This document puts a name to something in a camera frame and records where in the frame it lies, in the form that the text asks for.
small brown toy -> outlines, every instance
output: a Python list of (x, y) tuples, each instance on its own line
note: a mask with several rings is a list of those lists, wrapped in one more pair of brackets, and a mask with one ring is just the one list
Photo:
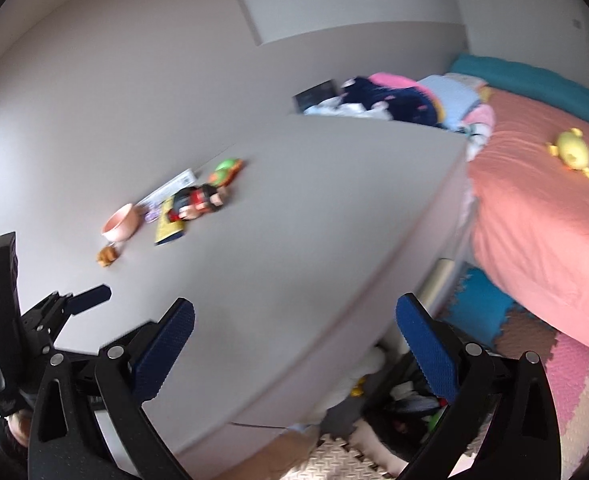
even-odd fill
[(110, 267), (114, 261), (119, 257), (119, 252), (112, 244), (105, 246), (97, 254), (97, 263), (101, 267)]

navy blue clothing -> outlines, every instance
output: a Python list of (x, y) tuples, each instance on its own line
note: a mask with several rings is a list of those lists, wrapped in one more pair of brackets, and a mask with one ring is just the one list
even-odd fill
[(375, 85), (365, 77), (355, 77), (343, 88), (343, 102), (361, 103), (371, 110), (378, 102), (385, 102), (395, 121), (437, 126), (437, 110), (432, 101), (416, 88), (392, 89)]

pink bowl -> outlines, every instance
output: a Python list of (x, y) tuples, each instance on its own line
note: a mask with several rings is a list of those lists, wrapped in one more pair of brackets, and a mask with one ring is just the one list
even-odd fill
[(109, 242), (123, 242), (130, 238), (139, 228), (141, 217), (133, 204), (124, 205), (110, 217), (101, 229)]

green toy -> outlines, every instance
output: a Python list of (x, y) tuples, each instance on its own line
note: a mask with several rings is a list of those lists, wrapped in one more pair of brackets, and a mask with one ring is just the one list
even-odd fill
[(437, 423), (441, 419), (441, 416), (446, 411), (446, 407), (444, 406), (438, 412), (436, 412), (432, 417), (430, 417), (430, 421), (428, 422), (428, 433), (432, 433), (435, 428), (437, 427)]
[(243, 161), (241, 158), (226, 158), (214, 169), (214, 173), (208, 178), (208, 184), (215, 187), (227, 186), (241, 171), (242, 167)]

yellow book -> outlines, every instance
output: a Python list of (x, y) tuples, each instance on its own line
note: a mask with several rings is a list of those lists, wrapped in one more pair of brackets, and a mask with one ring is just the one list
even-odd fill
[(168, 211), (172, 209), (172, 200), (172, 197), (165, 199), (161, 205), (161, 214), (157, 219), (157, 232), (154, 239), (155, 245), (171, 242), (183, 236), (185, 222), (183, 220), (176, 222), (168, 220)]

